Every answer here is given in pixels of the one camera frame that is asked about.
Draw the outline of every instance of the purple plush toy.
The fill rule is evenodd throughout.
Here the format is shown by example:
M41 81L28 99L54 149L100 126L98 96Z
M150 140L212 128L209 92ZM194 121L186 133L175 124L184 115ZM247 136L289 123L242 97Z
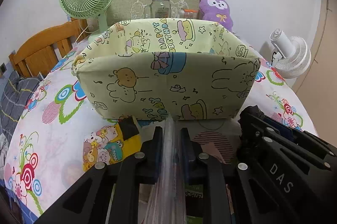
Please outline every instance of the purple plush toy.
M230 7L225 0L201 0L199 8L203 13L203 20L219 22L232 32L233 21L230 18Z

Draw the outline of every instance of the pink bow print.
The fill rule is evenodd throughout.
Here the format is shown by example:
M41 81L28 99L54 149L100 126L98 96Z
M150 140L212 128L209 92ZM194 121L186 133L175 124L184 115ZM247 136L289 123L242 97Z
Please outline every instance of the pink bow print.
M166 59L170 57L168 52L156 52L153 53L154 60L151 63L151 68L154 70L164 69L168 66Z

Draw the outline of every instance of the plush toy eye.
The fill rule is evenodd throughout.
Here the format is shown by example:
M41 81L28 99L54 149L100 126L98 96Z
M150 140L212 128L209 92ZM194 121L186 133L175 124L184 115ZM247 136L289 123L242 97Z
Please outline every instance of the plush toy eye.
M207 3L209 6L215 6L216 5L216 0L207 0Z
M227 9L227 8L228 8L226 2L220 0L219 3L220 3L222 6L224 6L224 9Z

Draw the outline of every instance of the fan stand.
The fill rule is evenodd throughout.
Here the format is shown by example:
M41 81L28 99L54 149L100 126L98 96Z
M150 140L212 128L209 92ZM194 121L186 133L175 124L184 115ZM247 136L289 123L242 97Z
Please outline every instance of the fan stand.
M107 10L104 10L98 15L98 30L90 34L88 42L91 43L94 39L100 36L104 31L108 29L107 25Z

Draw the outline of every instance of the floral tablecloth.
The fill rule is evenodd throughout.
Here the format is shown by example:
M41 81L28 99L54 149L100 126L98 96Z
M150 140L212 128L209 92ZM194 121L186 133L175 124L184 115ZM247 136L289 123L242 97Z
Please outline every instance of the floral tablecloth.
M87 45L86 40L75 44L41 82L13 134L4 179L7 192L20 205L26 223L34 222L83 175L84 139L116 123L98 115L70 72L75 56ZM317 134L295 93L264 59L241 110L249 105L258 105L266 115L286 126ZM197 133L240 134L238 116L229 120L182 121L181 126L197 128L190 130ZM143 128L151 130L153 124Z

